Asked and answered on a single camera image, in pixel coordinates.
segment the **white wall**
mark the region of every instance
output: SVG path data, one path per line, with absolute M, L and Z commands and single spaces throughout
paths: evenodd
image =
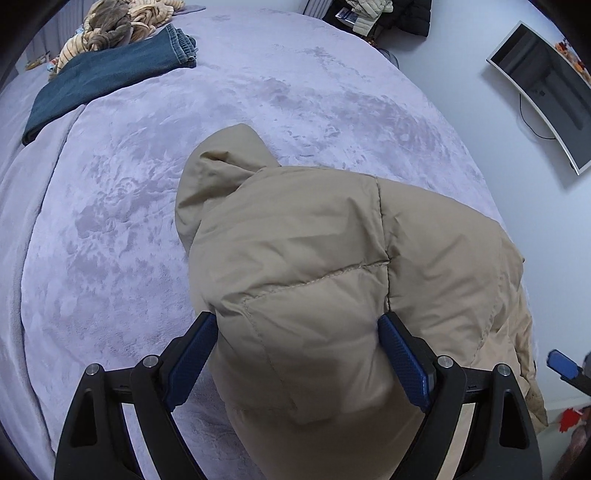
M 253 7 L 273 8 L 286 12 L 302 13 L 307 0 L 185 0 L 188 5 L 206 7 Z
M 457 129 L 526 259 L 538 379 L 554 409 L 582 396 L 545 366 L 547 352 L 582 362 L 591 351 L 591 174 L 577 177 L 558 142 L 529 132 L 517 90 L 486 63 L 518 21 L 562 38 L 527 0 L 435 0 L 427 39 L 393 31 L 380 43 Z M 526 102 L 524 115 L 552 136 Z

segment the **jacket seam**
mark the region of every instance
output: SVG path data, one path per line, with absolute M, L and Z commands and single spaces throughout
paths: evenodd
M 492 328 L 492 324 L 495 320 L 495 312 L 497 310 L 497 307 L 499 306 L 500 302 L 501 302 L 501 284 L 502 284 L 502 273 L 501 273 L 501 262 L 502 262 L 502 245 L 501 245 L 501 240 L 499 239 L 499 252 L 498 252 L 498 259 L 497 259 L 497 276 L 498 276 L 498 282 L 496 285 L 496 299 L 495 302 L 492 305 L 491 308 L 491 314 L 489 315 L 489 319 L 488 319 L 488 323 L 486 325 L 486 328 L 484 328 L 484 330 L 482 331 L 482 336 L 480 337 L 480 342 L 478 343 L 478 346 L 476 347 L 476 350 L 474 351 L 474 357 L 472 358 L 472 361 L 470 362 L 470 367 L 474 364 L 474 362 L 476 361 L 476 356 L 478 355 L 478 352 L 480 352 L 480 349 L 482 349 L 482 346 L 484 345 L 484 343 L 486 342 L 486 340 L 488 339 L 488 336 L 491 332 L 491 328 Z
M 387 267 L 386 267 L 386 282 L 388 283 L 388 293 L 386 295 L 386 302 L 388 305 L 388 311 L 391 312 L 392 307 L 390 306 L 390 269 L 389 269 L 391 259 L 388 256 L 388 250 L 386 248 L 387 242 L 386 242 L 386 230 L 384 229 L 384 212 L 382 210 L 382 192 L 379 189 L 379 179 L 377 177 L 374 177 L 374 178 L 375 178 L 375 186 L 376 186 L 376 189 L 378 192 L 379 219 L 382 224 L 382 234 L 384 235 L 384 251 L 386 253 L 386 256 L 388 257 L 388 263 L 387 263 Z
M 320 277 L 320 278 L 317 278 L 315 280 L 312 280 L 312 281 L 309 281 L 309 282 L 306 282 L 306 283 L 301 283 L 301 284 L 298 284 L 298 285 L 290 285 L 290 286 L 287 286 L 287 287 L 277 288 L 277 289 L 275 289 L 273 291 L 265 292 L 264 294 L 258 295 L 256 297 L 253 297 L 253 298 L 250 298 L 250 299 L 245 299 L 245 300 L 242 301 L 242 305 L 244 306 L 244 311 L 246 313 L 246 319 L 248 320 L 248 323 L 251 324 L 252 329 L 254 330 L 254 332 L 256 334 L 256 337 L 258 339 L 258 342 L 261 344 L 261 347 L 262 347 L 263 351 L 265 352 L 265 357 L 267 359 L 267 362 L 268 362 L 269 366 L 271 367 L 271 370 L 273 370 L 273 373 L 277 376 L 277 380 L 279 380 L 279 383 L 281 384 L 281 387 L 283 388 L 283 390 L 284 390 L 287 398 L 289 399 L 289 401 L 291 403 L 291 407 L 293 409 L 295 409 L 295 410 L 297 409 L 296 402 L 294 402 L 293 398 L 291 398 L 289 389 L 287 388 L 287 386 L 285 385 L 283 379 L 281 378 L 281 375 L 279 374 L 279 372 L 275 368 L 275 365 L 273 365 L 273 361 L 271 360 L 271 356 L 269 355 L 269 352 L 267 351 L 267 349 L 265 347 L 265 342 L 263 342 L 263 340 L 262 340 L 261 332 L 256 328 L 255 322 L 252 319 L 251 312 L 250 312 L 250 310 L 248 310 L 247 302 L 250 302 L 250 301 L 253 301 L 253 300 L 256 300 L 256 299 L 260 299 L 261 297 L 265 297 L 265 296 L 270 295 L 270 294 L 273 294 L 273 293 L 278 293 L 278 292 L 281 292 L 281 291 L 289 290 L 291 288 L 305 287 L 307 285 L 312 285 L 312 284 L 317 283 L 317 282 L 319 282 L 321 280 L 325 280 L 327 278 L 332 278 L 332 277 L 337 277 L 338 275 L 342 275 L 344 273 L 348 273 L 348 272 L 351 272 L 351 271 L 354 271 L 354 270 L 361 270 L 363 268 L 383 266 L 383 265 L 386 265 L 387 266 L 388 264 L 389 264 L 389 260 L 388 261 L 383 261 L 382 260 L 382 261 L 373 262 L 373 263 L 370 263 L 370 264 L 358 265 L 356 267 L 345 268 L 344 270 L 339 270 L 339 271 L 333 272 L 331 274 L 325 275 L 324 277 Z
M 261 297 L 266 297 L 267 295 L 271 295 L 273 293 L 278 293 L 278 292 L 284 291 L 284 290 L 290 290 L 292 288 L 299 288 L 299 287 L 305 287 L 307 285 L 312 285 L 312 284 L 317 283 L 317 282 L 319 282 L 321 280 L 325 280 L 327 278 L 336 277 L 337 275 L 342 275 L 344 273 L 348 273 L 348 272 L 351 272 L 353 270 L 361 270 L 362 268 L 369 268 L 369 267 L 379 267 L 379 266 L 383 266 L 383 265 L 389 265 L 389 263 L 390 263 L 390 259 L 388 259 L 388 260 L 378 260 L 378 261 L 375 261 L 375 262 L 369 263 L 369 264 L 355 265 L 355 266 L 352 266 L 352 267 L 342 268 L 340 270 L 336 270 L 336 271 L 334 271 L 332 273 L 329 273 L 327 275 L 324 275 L 323 277 L 316 278 L 315 280 L 310 280 L 310 281 L 307 281 L 307 282 L 304 282 L 304 283 L 298 283 L 297 285 L 287 285 L 285 287 L 276 288 L 275 290 L 266 291 L 264 293 L 261 293 L 260 295 L 255 296 L 255 297 L 250 297 L 248 299 L 245 299 L 243 302 L 246 305 L 246 302 L 250 302 L 250 301 L 253 301 L 253 300 L 256 300 L 256 299 L 260 299 Z
M 252 329 L 256 333 L 256 337 L 257 337 L 259 343 L 261 344 L 263 352 L 265 352 L 265 357 L 267 359 L 267 362 L 269 363 L 269 366 L 271 367 L 271 370 L 273 370 L 273 373 L 275 374 L 275 376 L 277 376 L 277 380 L 279 380 L 281 387 L 283 388 L 285 394 L 287 395 L 287 398 L 289 399 L 289 401 L 291 403 L 291 407 L 296 409 L 296 402 L 294 402 L 293 398 L 291 398 L 290 392 L 287 389 L 287 387 L 285 386 L 283 379 L 281 378 L 281 375 L 279 374 L 279 372 L 275 368 L 275 365 L 273 365 L 273 362 L 271 360 L 271 356 L 269 355 L 269 352 L 267 351 L 267 349 L 265 347 L 265 343 L 262 341 L 261 332 L 258 330 L 258 328 L 256 328 L 255 322 L 252 320 L 252 315 L 251 315 L 251 312 L 248 310 L 248 306 L 246 305 L 246 300 L 243 300 L 242 304 L 244 305 L 244 310 L 246 311 L 246 319 L 248 320 L 248 323 L 251 324 Z

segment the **monitor screen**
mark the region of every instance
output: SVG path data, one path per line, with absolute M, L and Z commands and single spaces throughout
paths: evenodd
M 577 173 L 591 165 L 591 85 L 554 47 L 520 24 L 489 61 L 552 125 Z

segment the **window curtain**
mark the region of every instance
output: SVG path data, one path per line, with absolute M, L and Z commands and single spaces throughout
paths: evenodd
M 57 57 L 68 38 L 82 25 L 84 17 L 96 0 L 70 0 L 45 26 L 37 32 L 26 49 L 27 60 L 33 61 L 49 52 Z
M 16 78 L 17 75 L 18 75 L 18 71 L 17 71 L 16 67 L 12 67 L 12 70 L 8 74 L 8 78 L 4 81 L 4 85 L 0 86 L 0 92 L 2 92 L 4 90 L 4 87 L 6 85 L 8 85 L 14 78 Z
M 310 0 L 306 2 L 304 15 L 308 17 L 323 18 L 326 15 L 332 0 Z

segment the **bedspread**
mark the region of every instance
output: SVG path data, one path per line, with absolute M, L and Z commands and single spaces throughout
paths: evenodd
M 271 10 L 208 8 L 174 26 L 197 40 L 197 67 L 87 105 L 67 134 L 31 236 L 24 354 L 53 451 L 86 365 L 133 366 L 194 319 L 174 199 L 189 154 L 215 131 L 244 122 L 282 165 L 402 181 L 501 221 L 453 128 L 359 38 Z M 157 478 L 126 413 L 146 478 Z M 174 418 L 210 480 L 262 478 L 207 371 Z M 50 477 L 46 470 L 40 478 Z
M 27 247 L 47 185 L 74 121 L 84 107 L 48 126 L 39 143 L 20 136 L 47 71 L 25 72 L 0 95 L 0 420 L 34 473 L 47 472 L 53 453 L 31 387 L 21 323 L 21 278 Z

